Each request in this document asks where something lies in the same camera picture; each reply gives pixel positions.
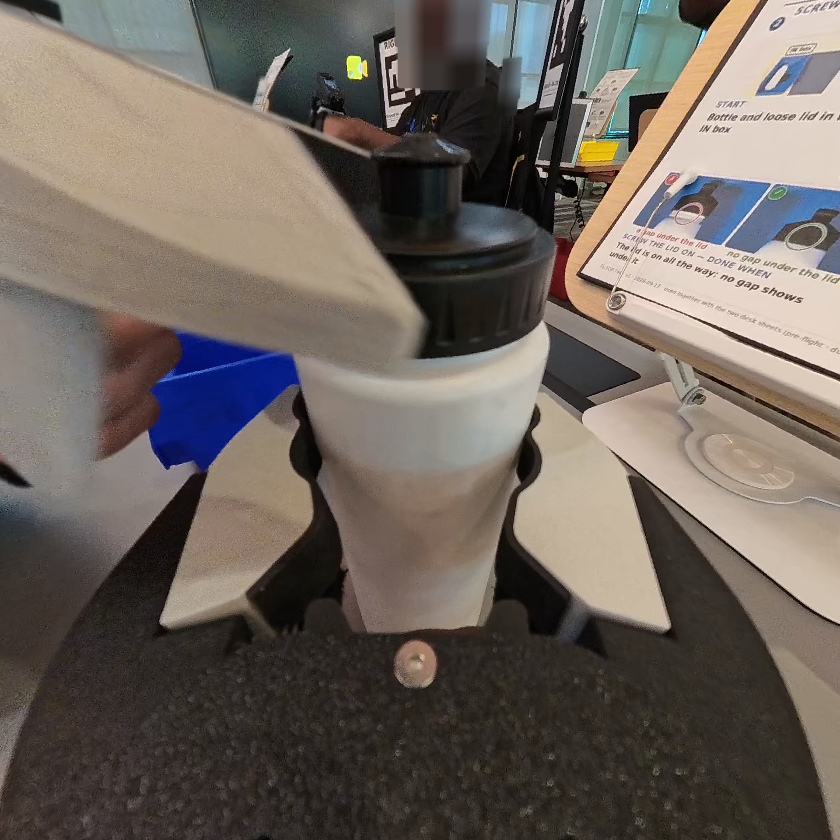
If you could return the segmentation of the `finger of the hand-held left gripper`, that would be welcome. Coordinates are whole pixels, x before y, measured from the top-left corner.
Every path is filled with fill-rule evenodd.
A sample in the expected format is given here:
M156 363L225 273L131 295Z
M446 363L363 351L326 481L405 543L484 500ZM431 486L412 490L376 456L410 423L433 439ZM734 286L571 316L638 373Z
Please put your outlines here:
M1 24L2 279L364 368L426 320L291 123L25 14Z

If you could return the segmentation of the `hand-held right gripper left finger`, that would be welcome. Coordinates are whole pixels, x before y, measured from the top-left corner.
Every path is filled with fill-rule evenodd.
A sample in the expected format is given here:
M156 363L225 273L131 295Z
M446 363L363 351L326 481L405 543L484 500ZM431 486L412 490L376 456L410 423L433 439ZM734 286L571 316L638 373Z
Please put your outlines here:
M301 390L288 387L207 471L164 629L240 617L253 634L276 635L300 627L312 602L341 597L342 546L321 467Z

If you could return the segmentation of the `blue storage bin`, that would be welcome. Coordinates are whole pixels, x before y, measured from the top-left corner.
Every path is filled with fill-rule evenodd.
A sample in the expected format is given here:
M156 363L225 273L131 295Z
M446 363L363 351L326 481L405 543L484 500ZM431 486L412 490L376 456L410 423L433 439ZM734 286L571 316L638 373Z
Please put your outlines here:
M194 464L206 470L224 447L290 385L298 383L293 358L177 332L182 355L152 388L160 414L150 446L169 469Z

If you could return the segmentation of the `white plastic bottle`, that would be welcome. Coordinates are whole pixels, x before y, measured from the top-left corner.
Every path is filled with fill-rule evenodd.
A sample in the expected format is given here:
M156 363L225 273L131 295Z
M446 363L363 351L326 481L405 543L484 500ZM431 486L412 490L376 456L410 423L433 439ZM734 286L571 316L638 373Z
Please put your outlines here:
M549 350L541 322L494 350L381 371L296 360L367 632L478 624Z

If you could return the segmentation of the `black bottle lid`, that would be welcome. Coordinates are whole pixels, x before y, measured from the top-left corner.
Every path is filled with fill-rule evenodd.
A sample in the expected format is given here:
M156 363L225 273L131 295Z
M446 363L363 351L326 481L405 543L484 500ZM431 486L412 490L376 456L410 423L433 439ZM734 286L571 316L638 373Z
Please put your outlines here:
M424 316L417 358L514 343L543 320L556 244L530 217L463 199L467 150L410 133L372 154L378 206L363 226Z

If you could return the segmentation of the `person's left hand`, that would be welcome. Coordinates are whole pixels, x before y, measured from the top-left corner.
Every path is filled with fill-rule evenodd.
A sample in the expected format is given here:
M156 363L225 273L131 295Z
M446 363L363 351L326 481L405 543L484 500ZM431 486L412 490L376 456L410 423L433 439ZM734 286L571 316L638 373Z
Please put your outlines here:
M182 358L174 331L118 314L101 316L108 345L98 457L107 459L147 434L161 408L153 388Z

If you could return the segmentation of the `white stand base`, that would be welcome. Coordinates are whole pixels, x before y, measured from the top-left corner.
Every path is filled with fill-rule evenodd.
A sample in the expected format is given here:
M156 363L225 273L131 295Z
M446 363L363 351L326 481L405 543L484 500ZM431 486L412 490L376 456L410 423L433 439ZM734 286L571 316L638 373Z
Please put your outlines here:
M671 384L656 385L589 408L583 424L675 504L738 552L796 601L839 622L838 448L820 435L800 437L765 417L707 392L693 406L699 441L742 436L778 454L792 483L755 500L716 484L690 461L690 415L679 413Z

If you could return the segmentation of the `red bag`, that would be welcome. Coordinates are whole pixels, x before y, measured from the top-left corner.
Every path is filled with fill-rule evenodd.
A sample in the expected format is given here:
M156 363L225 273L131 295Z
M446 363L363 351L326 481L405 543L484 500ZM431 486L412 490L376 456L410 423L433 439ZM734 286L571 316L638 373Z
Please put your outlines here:
M565 275L571 252L574 248L574 242L562 237L556 237L555 242L555 258L553 264L553 273L549 285L549 295L552 298L557 298L561 301L568 301L569 294L566 290Z

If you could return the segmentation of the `black framed marker sign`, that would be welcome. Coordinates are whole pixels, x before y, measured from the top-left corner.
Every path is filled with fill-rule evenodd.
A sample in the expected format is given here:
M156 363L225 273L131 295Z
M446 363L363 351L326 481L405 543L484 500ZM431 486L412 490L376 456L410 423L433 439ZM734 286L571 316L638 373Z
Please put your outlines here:
M420 95L416 88L403 88L398 80L396 30L391 27L374 35L374 65L380 102L381 127L393 129L403 112Z

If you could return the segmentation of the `black and yellow jacket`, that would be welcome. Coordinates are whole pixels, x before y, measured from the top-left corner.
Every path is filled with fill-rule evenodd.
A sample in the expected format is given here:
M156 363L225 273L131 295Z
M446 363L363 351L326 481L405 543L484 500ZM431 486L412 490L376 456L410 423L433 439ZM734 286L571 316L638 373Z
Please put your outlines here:
M540 169L529 163L526 156L518 156L511 168L511 177L504 207L529 216L543 226L544 183Z

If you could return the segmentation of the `background wooden desk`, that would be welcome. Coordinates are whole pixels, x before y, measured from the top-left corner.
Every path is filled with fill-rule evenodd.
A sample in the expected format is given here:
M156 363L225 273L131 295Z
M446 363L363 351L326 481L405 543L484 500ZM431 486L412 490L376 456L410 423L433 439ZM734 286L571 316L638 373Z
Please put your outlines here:
M589 182L611 184L624 166L623 161L561 165L559 174L563 177L584 179Z

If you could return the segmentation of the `black pole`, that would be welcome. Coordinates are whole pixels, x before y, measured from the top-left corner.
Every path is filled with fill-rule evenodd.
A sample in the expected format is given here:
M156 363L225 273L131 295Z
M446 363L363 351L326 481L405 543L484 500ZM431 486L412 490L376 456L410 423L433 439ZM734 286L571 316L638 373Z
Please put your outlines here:
M560 178L560 164L562 159L565 137L568 132L568 125L571 116L571 106L574 99L574 87L578 77L581 63L581 53L587 18L583 13L584 1L575 2L570 23L575 27L570 37L570 51L564 63L562 85L560 87L560 98L558 100L557 113L555 115L555 126L553 134L553 147L546 177L543 201L541 226L553 236L555 196L557 193L558 181Z

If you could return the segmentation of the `background instruction sheets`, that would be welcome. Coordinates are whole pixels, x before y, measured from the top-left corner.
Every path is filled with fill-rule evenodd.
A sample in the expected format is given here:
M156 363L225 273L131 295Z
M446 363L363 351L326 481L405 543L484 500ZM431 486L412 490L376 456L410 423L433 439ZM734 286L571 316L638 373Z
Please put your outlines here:
M637 73L637 67L614 69L605 73L589 97L591 108L584 130L585 138L594 140L607 134L617 101Z

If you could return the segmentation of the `printed instruction sheet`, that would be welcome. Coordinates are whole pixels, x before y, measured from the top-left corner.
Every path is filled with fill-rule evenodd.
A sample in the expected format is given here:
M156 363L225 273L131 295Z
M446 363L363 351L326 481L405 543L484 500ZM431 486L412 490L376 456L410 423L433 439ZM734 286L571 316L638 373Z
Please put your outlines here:
M583 278L830 375L839 2L764 2Z

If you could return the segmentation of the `pole marker sign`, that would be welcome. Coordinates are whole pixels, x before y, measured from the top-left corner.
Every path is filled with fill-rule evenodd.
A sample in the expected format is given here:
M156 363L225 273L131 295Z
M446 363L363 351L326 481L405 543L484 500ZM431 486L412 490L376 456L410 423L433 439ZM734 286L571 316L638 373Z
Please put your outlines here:
M584 1L557 1L538 96L537 115L556 119L566 83L571 73L574 44L580 32Z

